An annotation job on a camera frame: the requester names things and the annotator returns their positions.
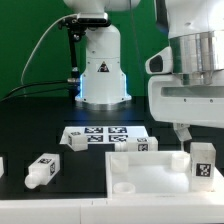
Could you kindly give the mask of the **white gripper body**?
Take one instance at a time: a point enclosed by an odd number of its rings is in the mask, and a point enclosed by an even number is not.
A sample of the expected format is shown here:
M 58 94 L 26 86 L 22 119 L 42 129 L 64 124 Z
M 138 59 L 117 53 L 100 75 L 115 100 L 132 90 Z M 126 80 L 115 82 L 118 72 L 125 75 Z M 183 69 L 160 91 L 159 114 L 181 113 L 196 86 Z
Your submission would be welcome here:
M 183 86 L 175 75 L 153 76 L 148 97 L 156 121 L 224 128 L 224 78 L 220 74 L 205 86 Z

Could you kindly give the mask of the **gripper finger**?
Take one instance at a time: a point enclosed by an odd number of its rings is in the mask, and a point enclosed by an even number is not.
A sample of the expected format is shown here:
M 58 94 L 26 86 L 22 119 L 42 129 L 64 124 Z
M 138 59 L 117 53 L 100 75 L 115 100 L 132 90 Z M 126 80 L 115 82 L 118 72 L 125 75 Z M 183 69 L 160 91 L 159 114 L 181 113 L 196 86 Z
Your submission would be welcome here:
M 176 133 L 178 139 L 181 142 L 185 142 L 192 139 L 192 136 L 189 132 L 189 125 L 183 123 L 174 123 L 173 124 L 174 132 Z

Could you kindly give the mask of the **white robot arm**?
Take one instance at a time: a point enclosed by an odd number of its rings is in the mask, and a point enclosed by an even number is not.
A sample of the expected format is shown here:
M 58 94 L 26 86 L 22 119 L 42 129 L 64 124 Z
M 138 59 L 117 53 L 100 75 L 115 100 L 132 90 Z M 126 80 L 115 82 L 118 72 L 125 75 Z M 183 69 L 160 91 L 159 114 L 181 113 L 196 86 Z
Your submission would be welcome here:
M 120 69 L 120 34 L 109 11 L 141 0 L 63 0 L 86 30 L 86 68 L 76 100 L 93 109 L 127 101 Z M 145 62 L 149 109 L 180 140 L 191 125 L 224 128 L 224 0 L 154 0 L 156 22 L 168 45 Z

